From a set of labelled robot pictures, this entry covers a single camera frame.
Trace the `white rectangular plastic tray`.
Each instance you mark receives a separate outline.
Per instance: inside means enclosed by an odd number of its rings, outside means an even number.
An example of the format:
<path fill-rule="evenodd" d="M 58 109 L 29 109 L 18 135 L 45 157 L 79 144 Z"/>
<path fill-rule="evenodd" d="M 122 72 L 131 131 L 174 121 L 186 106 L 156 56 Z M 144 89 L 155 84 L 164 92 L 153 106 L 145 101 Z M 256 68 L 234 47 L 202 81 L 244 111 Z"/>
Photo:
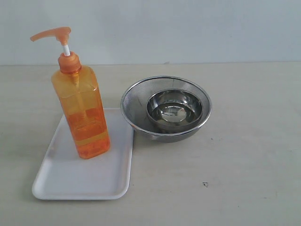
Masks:
<path fill-rule="evenodd" d="M 118 108 L 104 109 L 111 146 L 84 160 L 62 117 L 32 185 L 40 200 L 115 200 L 128 190 L 134 131 Z"/>

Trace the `small stainless steel bowl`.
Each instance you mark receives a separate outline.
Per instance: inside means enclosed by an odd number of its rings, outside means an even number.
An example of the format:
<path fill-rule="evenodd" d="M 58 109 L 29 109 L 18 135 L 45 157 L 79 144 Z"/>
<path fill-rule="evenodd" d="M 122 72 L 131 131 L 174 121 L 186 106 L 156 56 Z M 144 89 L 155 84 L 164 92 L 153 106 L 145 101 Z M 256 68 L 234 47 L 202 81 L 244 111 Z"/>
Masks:
<path fill-rule="evenodd" d="M 164 89 L 148 99 L 146 113 L 151 123 L 161 129 L 188 129 L 200 120 L 203 105 L 191 92 Z"/>

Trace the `orange dish soap pump bottle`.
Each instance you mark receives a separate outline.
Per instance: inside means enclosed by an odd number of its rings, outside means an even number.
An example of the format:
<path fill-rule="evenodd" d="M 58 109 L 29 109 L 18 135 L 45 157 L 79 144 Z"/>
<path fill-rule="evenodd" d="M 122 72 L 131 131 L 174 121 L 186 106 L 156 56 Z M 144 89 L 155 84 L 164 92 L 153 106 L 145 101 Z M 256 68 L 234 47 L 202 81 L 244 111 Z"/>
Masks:
<path fill-rule="evenodd" d="M 82 65 L 68 47 L 70 27 L 58 27 L 33 35 L 31 41 L 55 37 L 63 47 L 59 70 L 51 81 L 66 117 L 78 155 L 90 159 L 107 152 L 110 137 L 104 116 L 99 85 L 93 69 Z"/>

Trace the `steel mesh colander bowl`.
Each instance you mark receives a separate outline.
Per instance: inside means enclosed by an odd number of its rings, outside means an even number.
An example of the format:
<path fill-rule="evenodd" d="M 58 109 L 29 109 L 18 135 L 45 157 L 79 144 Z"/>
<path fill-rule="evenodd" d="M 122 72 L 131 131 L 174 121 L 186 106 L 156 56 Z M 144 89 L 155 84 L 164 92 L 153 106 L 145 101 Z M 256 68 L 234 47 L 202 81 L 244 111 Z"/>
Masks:
<path fill-rule="evenodd" d="M 148 99 L 164 89 L 182 89 L 197 96 L 203 105 L 203 114 L 197 124 L 188 129 L 165 130 L 152 124 L 146 113 Z M 193 136 L 209 119 L 212 102 L 198 84 L 174 76 L 154 76 L 140 80 L 124 93 L 120 108 L 126 121 L 138 133 L 150 140 L 173 143 Z"/>

